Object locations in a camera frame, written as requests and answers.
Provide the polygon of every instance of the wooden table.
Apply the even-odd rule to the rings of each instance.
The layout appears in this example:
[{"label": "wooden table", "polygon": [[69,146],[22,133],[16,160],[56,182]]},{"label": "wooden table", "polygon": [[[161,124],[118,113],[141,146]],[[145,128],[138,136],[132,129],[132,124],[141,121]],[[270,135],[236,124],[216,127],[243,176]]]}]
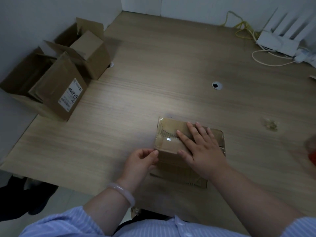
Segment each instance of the wooden table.
[{"label": "wooden table", "polygon": [[[67,123],[38,116],[1,169],[96,195],[132,150],[153,146],[158,117],[172,117],[223,130],[233,167],[315,215],[316,168],[304,148],[316,133],[316,84],[307,78],[315,69],[260,65],[251,58],[259,48],[234,33],[121,13],[105,31],[114,67],[91,81]],[[214,81],[223,89],[213,89]],[[262,118],[278,121],[279,131],[267,130]],[[141,208],[246,232],[211,184],[203,190],[148,176],[136,197]]]}]

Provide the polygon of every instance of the cardboard box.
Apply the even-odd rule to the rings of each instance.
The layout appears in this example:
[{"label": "cardboard box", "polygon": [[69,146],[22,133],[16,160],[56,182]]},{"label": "cardboard box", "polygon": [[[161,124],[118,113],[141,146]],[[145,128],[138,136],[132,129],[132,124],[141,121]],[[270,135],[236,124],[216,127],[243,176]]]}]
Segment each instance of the cardboard box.
[{"label": "cardboard box", "polygon": [[0,88],[42,116],[66,121],[87,85],[66,52],[55,58],[44,55],[38,47],[0,83]]},{"label": "cardboard box", "polygon": [[111,63],[102,23],[77,18],[54,42],[45,42],[59,55],[66,51],[84,77],[98,79]]},{"label": "cardboard box", "polygon": [[[180,149],[191,154],[184,143],[178,138],[176,134],[177,130],[180,130],[193,140],[186,122],[159,118],[155,140],[155,149],[159,151],[159,163],[157,164],[157,168],[151,171],[150,174],[170,181],[206,188],[207,180],[195,173],[177,154]],[[224,133],[218,129],[211,130],[225,154]]]}]

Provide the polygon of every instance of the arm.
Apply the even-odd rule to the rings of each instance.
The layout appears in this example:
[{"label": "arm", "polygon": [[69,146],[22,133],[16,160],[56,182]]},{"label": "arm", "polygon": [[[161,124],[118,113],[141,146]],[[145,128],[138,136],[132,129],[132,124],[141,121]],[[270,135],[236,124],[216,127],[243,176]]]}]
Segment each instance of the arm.
[{"label": "arm", "polygon": [[230,167],[209,128],[205,131],[199,123],[196,128],[188,123],[188,127],[195,143],[180,131],[177,134],[192,155],[182,150],[178,153],[214,184],[252,236],[280,236],[287,226],[305,216]]},{"label": "arm", "polygon": [[[158,151],[153,149],[134,151],[125,162],[123,174],[116,183],[133,194],[157,162]],[[100,226],[105,235],[112,235],[129,207],[130,204],[123,195],[108,188],[86,203],[83,209]]]}]

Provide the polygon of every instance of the white bangle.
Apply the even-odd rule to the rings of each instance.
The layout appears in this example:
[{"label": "white bangle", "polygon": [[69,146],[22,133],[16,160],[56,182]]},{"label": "white bangle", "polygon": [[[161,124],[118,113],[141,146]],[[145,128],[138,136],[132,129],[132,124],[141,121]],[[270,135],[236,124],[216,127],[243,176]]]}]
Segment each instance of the white bangle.
[{"label": "white bangle", "polygon": [[135,205],[135,199],[134,199],[133,195],[128,190],[122,188],[117,183],[109,183],[107,188],[112,188],[112,189],[120,192],[120,194],[123,195],[128,200],[128,202],[131,204],[131,208]]}]

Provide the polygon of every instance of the forearm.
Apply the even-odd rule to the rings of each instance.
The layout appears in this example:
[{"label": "forearm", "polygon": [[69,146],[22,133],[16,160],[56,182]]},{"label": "forearm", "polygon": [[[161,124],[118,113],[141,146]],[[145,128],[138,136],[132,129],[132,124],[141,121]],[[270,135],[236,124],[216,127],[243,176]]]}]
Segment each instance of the forearm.
[{"label": "forearm", "polygon": [[304,216],[229,166],[212,175],[210,181],[251,236],[280,236],[295,219]]},{"label": "forearm", "polygon": [[83,209],[98,224],[105,235],[111,236],[129,207],[130,203],[122,194],[107,188],[86,203]]}]

